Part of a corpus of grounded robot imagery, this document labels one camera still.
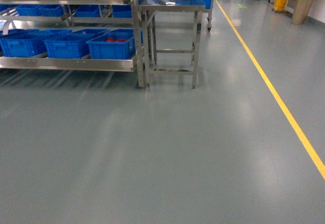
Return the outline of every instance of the stainless steel table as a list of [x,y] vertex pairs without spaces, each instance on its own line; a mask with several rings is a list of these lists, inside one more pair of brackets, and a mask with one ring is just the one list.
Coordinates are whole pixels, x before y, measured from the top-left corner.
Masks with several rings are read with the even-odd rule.
[[[192,87],[195,88],[198,74],[199,49],[202,26],[203,0],[143,0],[139,5],[144,36],[144,63],[147,85],[150,87],[150,74],[186,74],[192,75]],[[156,47],[155,15],[160,12],[193,12],[193,41],[188,50],[162,49]],[[187,53],[191,56],[191,69],[162,69],[157,66],[157,53]]]

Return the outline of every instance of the gray epoxy floor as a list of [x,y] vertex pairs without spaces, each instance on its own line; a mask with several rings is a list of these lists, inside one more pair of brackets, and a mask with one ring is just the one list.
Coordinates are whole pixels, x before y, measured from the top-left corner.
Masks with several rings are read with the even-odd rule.
[[[219,1],[324,159],[324,31]],[[183,48],[189,18],[160,15],[158,46]],[[195,90],[102,72],[0,70],[0,84],[1,224],[324,223],[325,182],[218,7]]]

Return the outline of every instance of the wall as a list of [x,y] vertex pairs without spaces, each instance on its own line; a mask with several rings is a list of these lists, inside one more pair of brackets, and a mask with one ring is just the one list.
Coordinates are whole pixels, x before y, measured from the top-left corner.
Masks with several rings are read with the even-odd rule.
[[315,0],[308,16],[325,23],[325,0]]

